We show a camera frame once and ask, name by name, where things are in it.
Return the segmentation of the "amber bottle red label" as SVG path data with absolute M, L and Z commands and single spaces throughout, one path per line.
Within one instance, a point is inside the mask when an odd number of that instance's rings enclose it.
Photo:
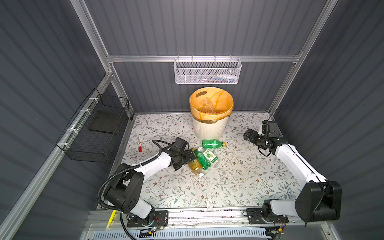
M 196 150 L 196 149 L 195 148 L 191 149 L 193 159 L 188 163 L 188 165 L 194 174 L 199 175 L 202 172 L 203 167 L 202 167 L 199 159 L 196 157 L 194 150 Z

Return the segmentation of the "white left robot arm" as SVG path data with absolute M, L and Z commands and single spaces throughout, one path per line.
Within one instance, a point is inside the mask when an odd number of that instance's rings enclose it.
M 141 198 L 143 184 L 157 172 L 172 167 L 179 170 L 195 160 L 189 142 L 177 137 L 173 143 L 153 140 L 159 151 L 141 163 L 120 164 L 99 188 L 97 200 L 101 207 L 133 215 L 149 225 L 155 218 L 155 207 Z

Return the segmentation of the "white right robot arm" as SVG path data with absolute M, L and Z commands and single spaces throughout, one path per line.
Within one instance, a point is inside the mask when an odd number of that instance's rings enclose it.
M 335 221 L 341 216 L 342 187 L 329 181 L 313 168 L 279 132 L 275 121 L 264 120 L 260 131 L 247 129 L 244 140 L 258 147 L 260 154 L 268 152 L 281 160 L 299 183 L 299 195 L 294 200 L 266 200 L 262 216 L 290 216 L 310 222 Z

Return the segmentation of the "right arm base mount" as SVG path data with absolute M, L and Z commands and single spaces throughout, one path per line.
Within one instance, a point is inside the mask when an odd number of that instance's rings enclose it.
M 288 217 L 282 215 L 275 215 L 272 212 L 267 212 L 263 210 L 261 207 L 258 208 L 247 208 L 243 212 L 243 216 L 245 216 L 249 224 L 287 224 L 289 222 Z

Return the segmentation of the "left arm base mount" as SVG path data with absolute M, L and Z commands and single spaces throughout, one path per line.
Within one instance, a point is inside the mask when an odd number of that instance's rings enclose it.
M 157 227 L 162 229 L 168 225 L 168 220 L 169 211 L 155 210 L 150 212 L 150 214 L 144 219 L 136 215 L 128 215 L 126 226 L 128 228 Z

